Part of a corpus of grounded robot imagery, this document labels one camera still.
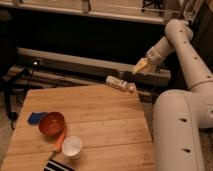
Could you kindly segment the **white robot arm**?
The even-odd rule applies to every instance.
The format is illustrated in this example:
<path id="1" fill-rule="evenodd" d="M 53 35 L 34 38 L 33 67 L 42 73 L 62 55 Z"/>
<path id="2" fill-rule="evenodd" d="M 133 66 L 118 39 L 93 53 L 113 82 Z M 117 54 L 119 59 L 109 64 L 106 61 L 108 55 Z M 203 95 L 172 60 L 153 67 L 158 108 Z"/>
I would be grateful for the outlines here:
<path id="1" fill-rule="evenodd" d="M 163 92 L 155 102 L 156 171 L 205 171 L 199 130 L 213 128 L 213 72 L 191 45 L 192 37 L 183 21 L 170 20 L 165 35 L 132 68 L 145 74 L 176 53 L 187 85 Z"/>

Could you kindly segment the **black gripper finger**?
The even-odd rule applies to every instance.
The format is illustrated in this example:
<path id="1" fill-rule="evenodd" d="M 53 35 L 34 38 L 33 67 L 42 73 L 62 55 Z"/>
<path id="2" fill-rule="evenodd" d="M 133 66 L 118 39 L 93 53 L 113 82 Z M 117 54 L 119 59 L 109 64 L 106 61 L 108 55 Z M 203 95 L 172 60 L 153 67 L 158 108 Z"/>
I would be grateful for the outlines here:
<path id="1" fill-rule="evenodd" d="M 139 82 L 143 78 L 142 74 L 133 74 L 130 71 L 123 72 L 123 79 L 127 82 Z"/>

